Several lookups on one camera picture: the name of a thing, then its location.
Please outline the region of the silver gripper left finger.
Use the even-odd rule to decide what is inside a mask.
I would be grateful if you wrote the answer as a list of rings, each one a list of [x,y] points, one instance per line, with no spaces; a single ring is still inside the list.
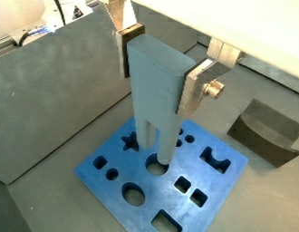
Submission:
[[[105,0],[104,3],[115,26],[115,37],[119,50],[120,75],[130,77],[127,43],[146,33],[146,26],[136,20],[132,0]]]

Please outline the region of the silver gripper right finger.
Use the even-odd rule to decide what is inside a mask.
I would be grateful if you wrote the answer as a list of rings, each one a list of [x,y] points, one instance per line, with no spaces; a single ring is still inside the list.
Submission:
[[[226,85],[218,78],[232,70],[242,59],[243,51],[216,38],[211,39],[208,58],[203,59],[187,72],[180,103],[176,114],[187,118],[200,106],[202,100],[211,96],[218,99]]]

